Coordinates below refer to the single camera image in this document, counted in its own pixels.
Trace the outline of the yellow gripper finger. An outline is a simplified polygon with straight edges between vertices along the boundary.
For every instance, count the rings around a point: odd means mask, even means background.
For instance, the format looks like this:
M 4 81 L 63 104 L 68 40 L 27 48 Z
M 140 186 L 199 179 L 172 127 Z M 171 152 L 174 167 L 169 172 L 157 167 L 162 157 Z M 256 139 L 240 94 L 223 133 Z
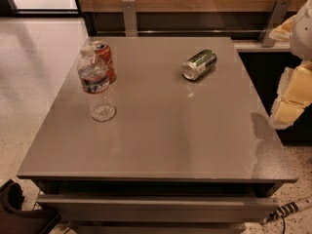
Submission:
M 295 69 L 286 67 L 270 114 L 270 124 L 276 130 L 293 125 L 312 103 L 312 62 L 303 61 Z
M 292 39 L 292 29 L 295 16 L 286 19 L 282 24 L 275 27 L 270 33 L 269 38 L 275 41 L 287 42 Z

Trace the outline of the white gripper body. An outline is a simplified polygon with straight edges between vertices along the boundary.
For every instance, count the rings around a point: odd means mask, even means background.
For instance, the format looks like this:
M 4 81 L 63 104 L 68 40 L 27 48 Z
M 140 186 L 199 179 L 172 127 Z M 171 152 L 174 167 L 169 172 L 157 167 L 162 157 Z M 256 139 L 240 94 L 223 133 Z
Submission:
M 312 0 L 307 0 L 294 17 L 290 47 L 300 59 L 312 59 Z

